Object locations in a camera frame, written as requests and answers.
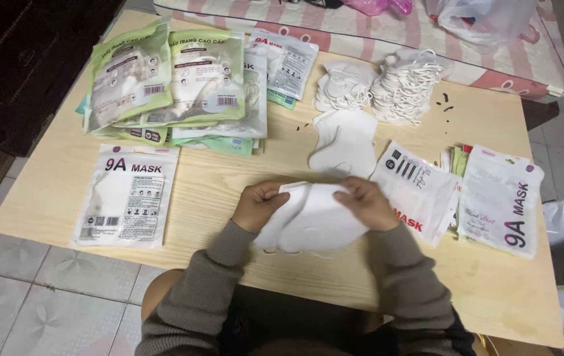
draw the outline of pink striped mattress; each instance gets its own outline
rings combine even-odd
[[[564,97],[564,52],[551,0],[538,0],[528,30],[494,54],[480,54],[431,20],[424,0],[413,0],[409,16],[384,12],[365,16],[343,6],[324,9],[301,1],[153,0],[160,15],[232,28],[254,27],[294,36],[319,50],[380,64],[403,47],[433,49],[455,61],[445,78],[472,87],[516,93],[550,102]]]

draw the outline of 9a mask package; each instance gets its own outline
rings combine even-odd
[[[535,207],[543,170],[475,145],[464,173],[458,233],[526,258],[537,253]]]
[[[142,126],[245,117],[244,33],[183,30],[171,33],[169,43],[174,103],[143,114]]]
[[[392,141],[370,178],[414,236],[437,246],[449,227],[462,178],[430,165]]]
[[[245,117],[214,126],[172,127],[172,139],[219,135],[245,139],[267,137],[267,50],[245,50]]]
[[[178,157],[178,148],[102,144],[71,245],[160,247]]]
[[[165,17],[93,48],[85,133],[172,104],[169,32]]]
[[[267,87],[301,100],[310,69],[319,53],[319,46],[302,42],[291,36],[273,34],[261,28],[253,29],[249,37],[249,46],[267,48],[269,62]]]

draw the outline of person's right hand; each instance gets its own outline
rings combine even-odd
[[[334,199],[350,209],[368,229],[388,231],[398,226],[400,220],[375,182],[348,177],[341,181],[341,185],[350,193],[335,192]]]

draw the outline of gray sweater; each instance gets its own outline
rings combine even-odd
[[[474,338],[453,310],[451,292],[433,272],[434,260],[422,255],[406,226],[401,223],[371,234],[381,241],[386,269],[380,283],[380,310],[394,317],[376,333],[395,335],[389,340],[395,340],[393,346],[401,355],[475,355]],[[217,336],[244,274],[239,263],[255,238],[256,234],[229,221],[207,250],[195,252],[189,267],[144,321],[135,355],[218,355]],[[306,340],[271,344],[251,354],[349,355]]]

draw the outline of wooden table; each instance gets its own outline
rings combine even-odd
[[[123,12],[109,37],[156,18]],[[195,27],[203,26],[172,20],[173,30]],[[82,250],[166,269],[185,268],[192,253],[205,248],[223,228],[246,185],[264,179],[332,182],[332,178],[310,170],[307,157],[317,142],[317,132],[310,124],[319,114],[311,99],[317,92],[317,80],[325,73],[321,64],[334,58],[342,56],[319,53],[304,100],[295,110],[269,103],[269,138],[263,155],[244,158],[211,150],[181,150],[162,248]],[[82,117],[74,112],[86,93],[88,78],[87,71],[80,76],[5,198],[0,207],[0,233],[68,246],[98,148],[104,142],[83,135]],[[462,143],[532,156],[518,96],[441,82],[431,101],[434,104],[419,127],[379,124],[375,136],[377,157],[391,139],[431,162],[439,161],[441,150]],[[449,106],[453,109],[444,111]],[[480,244],[459,243],[448,235],[437,248],[423,245],[422,249],[436,259],[435,271],[452,290],[453,304],[466,328],[561,347],[561,318],[541,208],[537,214],[539,247],[533,260]],[[253,249],[252,262],[241,282],[375,311],[377,294],[366,263],[367,250],[365,238],[332,252],[330,259],[310,253],[264,255]]]

